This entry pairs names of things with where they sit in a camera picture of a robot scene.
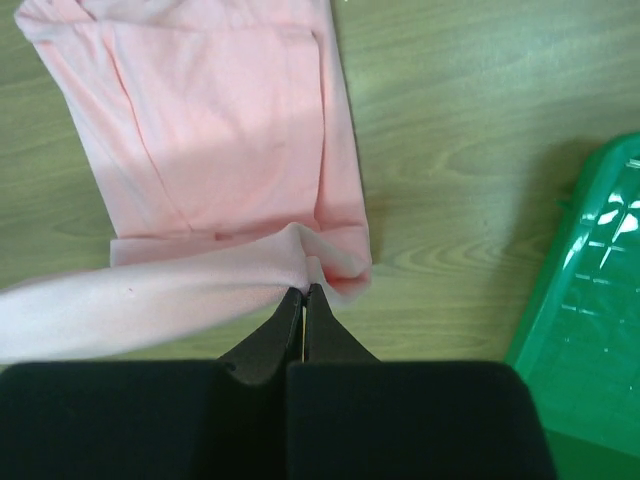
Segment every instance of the fabric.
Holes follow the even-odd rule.
[[[0,362],[184,336],[320,283],[361,293],[371,257],[324,0],[26,0],[117,239],[112,268],[0,294]]]

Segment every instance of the green basket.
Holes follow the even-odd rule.
[[[507,362],[561,478],[640,479],[640,134],[588,160]]]

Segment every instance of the pink towel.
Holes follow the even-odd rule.
[[[325,0],[26,0],[118,238],[112,268],[0,294],[0,362],[184,336],[322,283],[369,283]]]

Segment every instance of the wooden table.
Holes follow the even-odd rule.
[[[0,5],[0,287],[107,265],[64,100]],[[505,353],[587,154],[640,127],[636,0],[336,1],[375,257],[339,319],[383,359]],[[266,312],[122,358],[215,356]]]

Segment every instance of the cloth fold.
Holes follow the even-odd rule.
[[[369,283],[330,4],[26,0],[117,234],[112,268],[0,294],[0,361],[187,335],[321,283]]]

